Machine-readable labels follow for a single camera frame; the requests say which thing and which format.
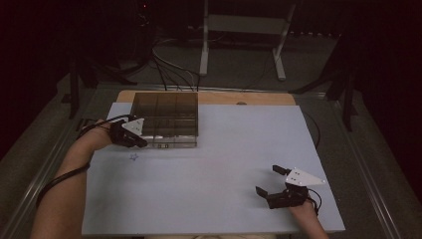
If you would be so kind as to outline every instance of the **gray carpet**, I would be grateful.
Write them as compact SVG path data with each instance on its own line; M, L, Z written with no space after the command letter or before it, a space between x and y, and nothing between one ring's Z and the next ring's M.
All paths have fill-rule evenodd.
M208 76L201 79L200 90L293 90L317 78L334 44L334 40L326 38L289 38L282 55L287 75L285 82L276 79L268 46L230 50L213 45ZM161 58L192 71L199 70L200 51L197 42L181 45L167 42L156 48ZM58 95L0 162L1 231L11 230L9 222L16 221L14 212L22 209L19 207L20 200L27 198L25 192L46 158L57 158L53 167L60 163L61 156L76 136L75 126L80 118L105 118L110 104L122 89L163 89L159 74L152 68L154 65L150 66L129 76L130 80L139 83L136 87L128 88L103 79L95 91L83 90L86 93L83 95L84 104L75 120L68 119L69 106L60 103L63 94L68 91L69 79L64 78L59 83ZM179 73L187 80L191 79L186 72ZM168 81L167 84L169 88L174 85ZM188 90L181 79L178 84ZM343 232L332 233L330 238L422 238L421 205L361 96L356 93L353 101L357 112L357 116L352 117L353 132L346 132L339 120L339 103L327 102L320 97L326 87L323 85L295 97L305 113L315 142L320 134L317 152L346 228ZM69 133L62 134L64 129L68 129ZM362 173L362 169L363 172L369 171L369 176ZM21 223L14 225L16 233L12 238L28 237L34 210L27 211ZM382 220L385 215L391 217L394 224L386 225ZM293 238L306 237L298 234Z

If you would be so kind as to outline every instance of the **floor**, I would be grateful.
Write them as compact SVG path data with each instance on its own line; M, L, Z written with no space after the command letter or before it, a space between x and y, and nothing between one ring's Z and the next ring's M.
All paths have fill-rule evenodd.
M315 80L335 46L323 37L289 36L282 53L287 79L276 77L264 42L242 44L237 41L212 42L208 76L200 80L199 91L286 92ZM193 72L199 71L201 44L164 41L155 48L161 59ZM128 75L137 86L122 86L106 77L95 89L82 89L82 105L75 119L68 119L70 106L61 103L69 92L69 78L58 84L59 93L46 105L34 122L0 163L0 231L2 238L27 238L34 214L33 197L40 182L51 174L49 168L60 158L76 136L80 119L104 118L110 104L123 89L162 89L163 83L152 62ZM180 76L168 72L184 91L197 87L196 76L186 71ZM176 84L166 80L169 90ZM341 101L328 102L325 84L303 95L295 95L304 112L322 166L337 202L346 230L330 238L422 238L422 207L407 184L388 145L367 111L359 92L355 92L353 132L342 125ZM281 235L280 238L306 238Z

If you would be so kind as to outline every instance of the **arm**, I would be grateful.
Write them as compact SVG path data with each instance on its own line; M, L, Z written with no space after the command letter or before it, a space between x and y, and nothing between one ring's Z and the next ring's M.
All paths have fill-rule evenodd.
M91 129L70 147L55 178L84 166L95 150L109 144L111 140L106 128ZM86 190L86 172L51 188L39 205L31 238L81 238Z
M289 210L294 215L301 228L311 239L328 238L328 235L325 233L319 223L319 220L317 219L314 206L309 200L306 200L301 206L289 207Z

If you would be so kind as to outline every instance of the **dark background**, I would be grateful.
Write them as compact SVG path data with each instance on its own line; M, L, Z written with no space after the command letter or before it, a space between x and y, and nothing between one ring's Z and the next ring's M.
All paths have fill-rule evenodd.
M119 1L120 7L112 2L0 2L0 102L5 113L1 157L56 94L56 82L69 72L69 54L75 48L115 67L116 59L132 57L121 44L124 39L132 39L126 35L139 32L133 29L142 22L134 16L136 12L131 12L135 9L130 6L133 1ZM200 1L137 2L147 2L148 9L137 11L151 14L152 24L176 38L187 38L187 25L202 24ZM251 1L215 1L214 10L230 12L239 2L245 14L277 14L251 9ZM339 38L326 71L358 63L355 87L362 91L366 106L420 200L421 10L416 1L305 0L291 26L295 37L321 33ZM143 37L138 39L145 47L134 57L147 57L149 41Z

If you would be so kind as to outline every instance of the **white table surface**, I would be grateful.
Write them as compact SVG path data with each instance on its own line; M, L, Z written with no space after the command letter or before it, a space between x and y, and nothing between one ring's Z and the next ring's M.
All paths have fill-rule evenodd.
M130 107L115 103L108 117ZM196 148L111 145L95 153L84 235L297 232L288 209L269 209L255 192L255 186L270 193L286 188L273 164L326 179L310 187L322 197L319 221L326 231L344 230L299 107L200 105L198 115Z

